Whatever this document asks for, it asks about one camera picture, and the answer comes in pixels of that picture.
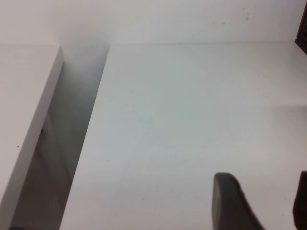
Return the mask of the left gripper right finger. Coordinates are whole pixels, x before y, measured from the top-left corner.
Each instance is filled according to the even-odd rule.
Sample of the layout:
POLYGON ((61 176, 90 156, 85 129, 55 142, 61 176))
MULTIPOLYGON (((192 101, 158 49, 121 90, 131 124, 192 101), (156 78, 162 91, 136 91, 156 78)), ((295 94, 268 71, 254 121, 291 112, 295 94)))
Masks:
POLYGON ((300 174, 293 206, 294 224, 297 230, 307 230, 307 172, 300 174))

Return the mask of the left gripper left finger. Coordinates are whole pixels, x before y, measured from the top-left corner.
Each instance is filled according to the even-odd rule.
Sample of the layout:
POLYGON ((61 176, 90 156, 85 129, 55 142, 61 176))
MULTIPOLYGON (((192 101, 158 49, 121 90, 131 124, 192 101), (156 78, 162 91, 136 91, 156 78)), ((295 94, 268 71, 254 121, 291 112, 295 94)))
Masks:
POLYGON ((218 172, 213 178, 212 222, 214 230, 262 230, 238 180, 218 172))

